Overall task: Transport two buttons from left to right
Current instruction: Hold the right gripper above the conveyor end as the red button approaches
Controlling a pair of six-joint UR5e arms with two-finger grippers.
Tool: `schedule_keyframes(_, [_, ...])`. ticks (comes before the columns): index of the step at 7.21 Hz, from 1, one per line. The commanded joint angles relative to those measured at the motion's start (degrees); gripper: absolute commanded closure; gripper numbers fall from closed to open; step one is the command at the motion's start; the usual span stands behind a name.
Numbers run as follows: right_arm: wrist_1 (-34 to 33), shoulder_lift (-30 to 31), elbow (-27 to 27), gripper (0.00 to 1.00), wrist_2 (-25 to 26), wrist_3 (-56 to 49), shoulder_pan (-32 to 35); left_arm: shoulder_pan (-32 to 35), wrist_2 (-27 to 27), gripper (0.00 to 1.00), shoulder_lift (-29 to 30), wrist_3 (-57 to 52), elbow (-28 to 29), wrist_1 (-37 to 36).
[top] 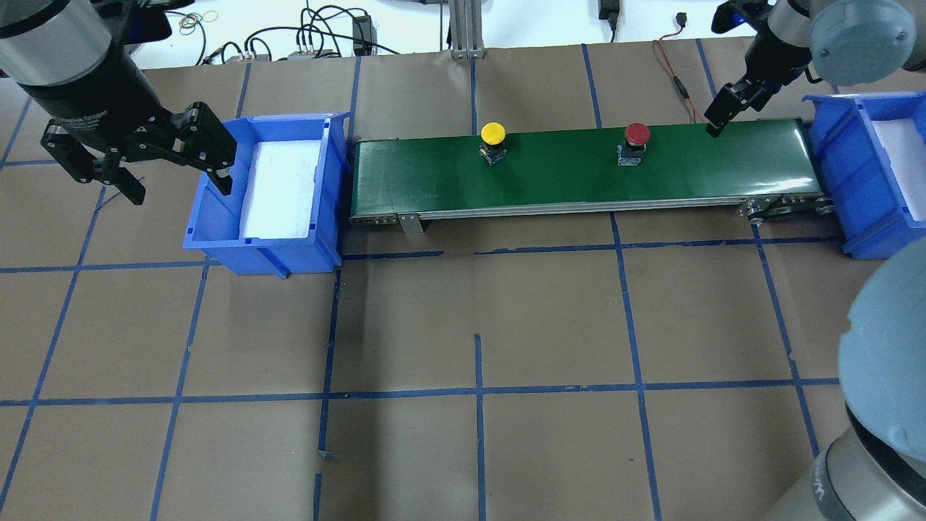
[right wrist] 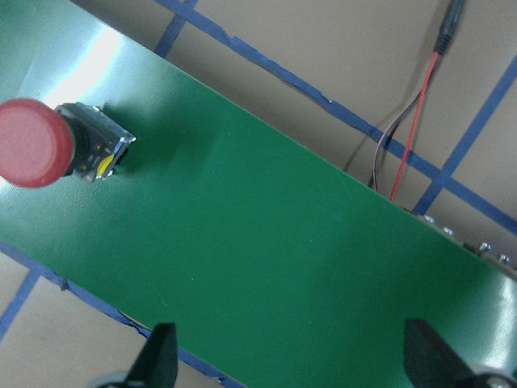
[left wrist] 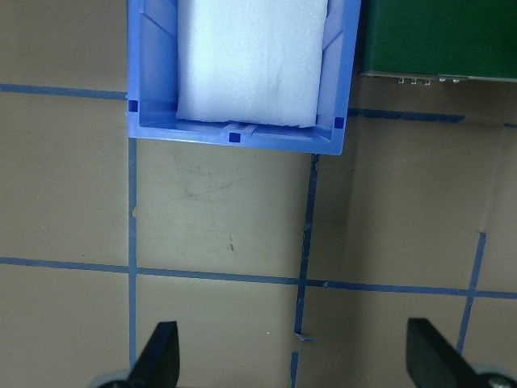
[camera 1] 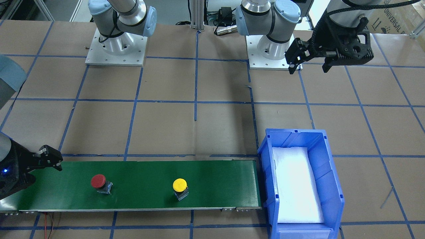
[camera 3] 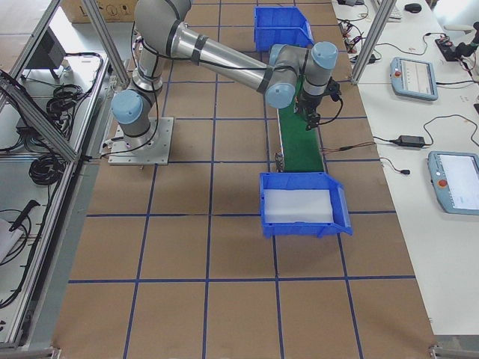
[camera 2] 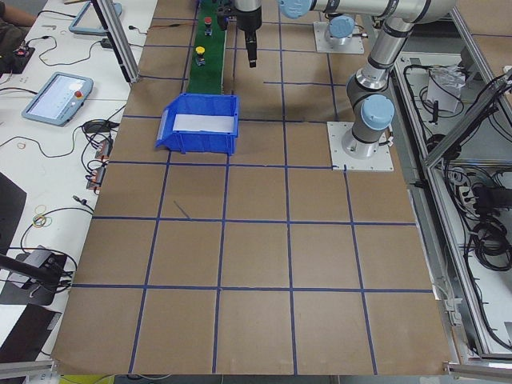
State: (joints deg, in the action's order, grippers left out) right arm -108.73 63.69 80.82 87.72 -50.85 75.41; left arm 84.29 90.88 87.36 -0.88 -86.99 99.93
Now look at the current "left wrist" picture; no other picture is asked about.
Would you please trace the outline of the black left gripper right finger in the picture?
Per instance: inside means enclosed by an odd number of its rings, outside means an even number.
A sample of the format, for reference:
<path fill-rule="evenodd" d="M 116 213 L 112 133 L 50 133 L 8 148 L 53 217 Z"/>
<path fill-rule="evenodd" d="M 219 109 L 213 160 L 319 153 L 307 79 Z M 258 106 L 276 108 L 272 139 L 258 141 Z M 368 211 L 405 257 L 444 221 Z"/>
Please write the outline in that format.
<path fill-rule="evenodd" d="M 406 370 L 416 387 L 483 387 L 478 375 L 426 318 L 409 318 Z"/>

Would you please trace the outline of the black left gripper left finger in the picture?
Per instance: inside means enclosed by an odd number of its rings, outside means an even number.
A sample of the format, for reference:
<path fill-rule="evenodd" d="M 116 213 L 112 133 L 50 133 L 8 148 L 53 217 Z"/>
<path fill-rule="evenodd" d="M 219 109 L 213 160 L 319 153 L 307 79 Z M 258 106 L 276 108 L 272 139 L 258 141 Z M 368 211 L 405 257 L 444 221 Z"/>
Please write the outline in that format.
<path fill-rule="evenodd" d="M 179 380 L 179 330 L 160 322 L 128 375 L 131 387 L 176 387 Z"/>

